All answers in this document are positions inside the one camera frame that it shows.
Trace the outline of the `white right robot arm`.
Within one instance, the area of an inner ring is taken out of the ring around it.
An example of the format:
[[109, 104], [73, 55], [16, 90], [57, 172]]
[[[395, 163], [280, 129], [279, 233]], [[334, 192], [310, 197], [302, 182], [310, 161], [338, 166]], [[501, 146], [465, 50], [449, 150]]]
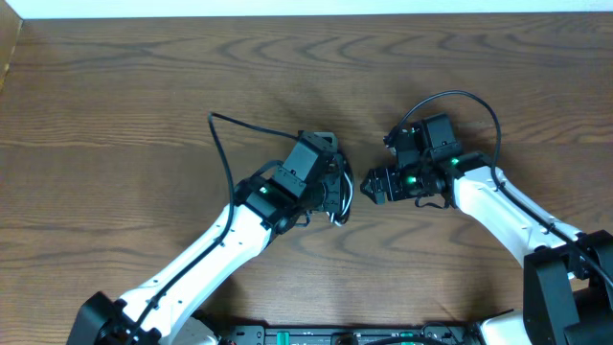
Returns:
[[612, 271], [611, 234], [585, 234], [547, 213], [487, 155], [465, 153], [444, 113], [386, 144], [396, 163], [369, 170], [362, 194], [376, 204], [440, 195], [487, 228], [523, 269], [523, 309], [479, 322], [482, 343], [611, 343], [612, 287], [589, 265]]

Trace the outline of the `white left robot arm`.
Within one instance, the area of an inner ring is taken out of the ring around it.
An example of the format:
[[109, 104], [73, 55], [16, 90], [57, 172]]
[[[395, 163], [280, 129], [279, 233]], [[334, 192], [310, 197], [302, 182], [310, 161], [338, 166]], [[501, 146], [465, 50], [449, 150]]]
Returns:
[[243, 264], [313, 213], [343, 214], [347, 161], [331, 132], [303, 131], [287, 159], [231, 188], [211, 227], [168, 266], [112, 301], [97, 292], [79, 309], [70, 344], [171, 344], [193, 312]]

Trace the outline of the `wooden side panel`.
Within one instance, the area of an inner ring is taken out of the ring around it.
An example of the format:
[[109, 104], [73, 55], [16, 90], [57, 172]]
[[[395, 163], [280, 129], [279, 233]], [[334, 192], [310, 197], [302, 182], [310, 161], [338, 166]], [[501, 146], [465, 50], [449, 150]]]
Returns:
[[4, 88], [23, 19], [6, 0], [1, 0], [0, 11], [0, 83]]

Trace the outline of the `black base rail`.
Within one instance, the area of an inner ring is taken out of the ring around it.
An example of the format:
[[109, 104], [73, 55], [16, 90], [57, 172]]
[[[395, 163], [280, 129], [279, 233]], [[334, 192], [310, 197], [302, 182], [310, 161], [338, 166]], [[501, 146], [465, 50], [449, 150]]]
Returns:
[[299, 328], [234, 325], [219, 331], [221, 344], [253, 345], [335, 345], [369, 344], [392, 337], [425, 337], [442, 344], [482, 344], [469, 326], [433, 322], [409, 328]]

